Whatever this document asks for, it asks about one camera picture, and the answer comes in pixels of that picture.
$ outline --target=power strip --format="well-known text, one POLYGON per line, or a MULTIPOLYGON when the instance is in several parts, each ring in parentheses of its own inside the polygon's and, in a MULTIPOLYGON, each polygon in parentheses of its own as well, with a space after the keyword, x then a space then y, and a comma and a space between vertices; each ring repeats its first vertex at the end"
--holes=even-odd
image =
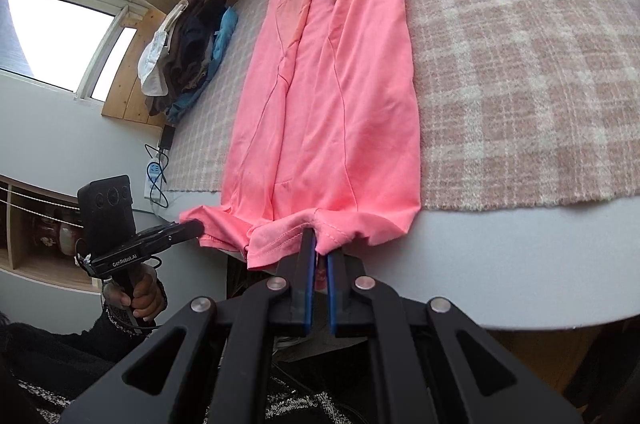
POLYGON ((145 199, 151 200, 152 189, 156 191, 156 196, 159 196, 158 188, 162 186, 161 173, 160 163, 156 159, 151 159, 145 167, 145 199))

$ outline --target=human hand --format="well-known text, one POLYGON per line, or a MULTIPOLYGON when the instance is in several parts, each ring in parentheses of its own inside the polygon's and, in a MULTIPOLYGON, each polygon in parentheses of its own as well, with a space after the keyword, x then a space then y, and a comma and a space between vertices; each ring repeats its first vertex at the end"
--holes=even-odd
POLYGON ((133 301, 125 294, 116 282, 105 284, 102 295, 107 303, 117 308, 131 307, 133 316, 151 321, 166 308, 162 291, 158 287, 156 270, 146 263, 140 264, 129 271, 133 284, 133 301))

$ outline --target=folded clothes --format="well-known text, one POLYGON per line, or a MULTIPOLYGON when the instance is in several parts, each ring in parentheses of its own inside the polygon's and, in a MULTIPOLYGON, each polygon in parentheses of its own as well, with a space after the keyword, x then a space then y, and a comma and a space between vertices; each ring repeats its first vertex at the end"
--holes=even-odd
POLYGON ((213 33, 220 29, 226 0, 190 0, 175 21, 158 58, 158 74, 164 78, 164 94, 145 94, 149 115, 167 112, 182 93, 199 88, 207 79, 202 62, 213 33))
POLYGON ((138 61, 138 77, 145 96, 166 96, 169 93, 162 74, 161 62, 168 53, 169 32, 174 30, 176 22, 188 5, 186 0, 178 2, 162 21, 151 43, 142 51, 138 61))
POLYGON ((222 16, 220 22, 220 30, 216 33, 214 43, 212 43, 212 50, 209 54, 210 61, 207 66, 206 78, 200 84, 196 90, 190 90, 183 92, 180 97, 175 100, 167 112, 167 120, 170 123, 178 123, 180 119, 185 115, 191 107, 194 106, 204 89, 213 80, 222 58, 225 55, 226 48, 231 41, 231 35, 238 24, 238 14, 234 8, 228 8, 225 14, 222 16))

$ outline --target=white wall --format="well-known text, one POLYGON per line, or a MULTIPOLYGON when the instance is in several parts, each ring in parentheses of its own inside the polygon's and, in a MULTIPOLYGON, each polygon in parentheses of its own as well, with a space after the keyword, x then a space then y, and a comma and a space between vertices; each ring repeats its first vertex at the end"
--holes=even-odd
MULTIPOLYGON (((164 223, 150 213, 134 213, 136 229, 164 223)), ((197 241, 183 242, 163 251, 162 280, 167 308, 156 322, 162 324, 197 296, 216 301, 226 297, 226 255, 200 247, 197 241)), ((92 327, 101 312, 100 295, 59 289, 0 270, 0 311, 14 322, 22 322, 49 332, 68 334, 92 327)))
POLYGON ((134 209, 159 129, 102 117, 102 103, 0 70, 0 175, 75 196, 92 180, 129 175, 134 209))

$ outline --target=patterned fabric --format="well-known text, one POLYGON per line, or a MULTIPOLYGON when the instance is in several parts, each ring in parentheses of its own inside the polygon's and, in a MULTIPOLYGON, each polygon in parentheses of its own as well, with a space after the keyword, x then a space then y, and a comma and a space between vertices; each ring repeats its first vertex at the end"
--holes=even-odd
MULTIPOLYGON (((230 48, 225 80, 178 129, 170 189, 220 188, 255 41, 242 42, 240 29, 256 34, 267 4, 240 2, 250 1, 262 15, 241 12, 232 42, 246 44, 246 53, 230 48)), ((640 192, 640 0, 406 3, 425 207, 485 210, 640 192)))

